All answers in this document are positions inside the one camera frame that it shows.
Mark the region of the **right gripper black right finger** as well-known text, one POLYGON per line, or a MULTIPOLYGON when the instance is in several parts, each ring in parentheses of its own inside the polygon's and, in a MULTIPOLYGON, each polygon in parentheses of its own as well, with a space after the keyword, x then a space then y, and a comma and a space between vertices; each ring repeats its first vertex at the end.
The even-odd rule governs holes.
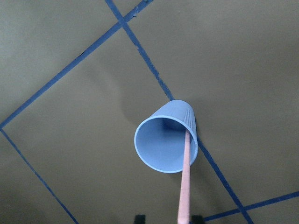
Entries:
POLYGON ((191 224, 204 224, 204 218, 201 215, 192 215, 191 224))

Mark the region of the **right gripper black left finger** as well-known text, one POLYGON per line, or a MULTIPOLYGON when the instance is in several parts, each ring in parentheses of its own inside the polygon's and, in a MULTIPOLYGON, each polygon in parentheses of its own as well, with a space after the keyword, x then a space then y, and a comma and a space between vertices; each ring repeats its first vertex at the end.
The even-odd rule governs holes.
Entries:
POLYGON ((144 214, 135 215, 134 224, 145 224, 145 215, 144 214))

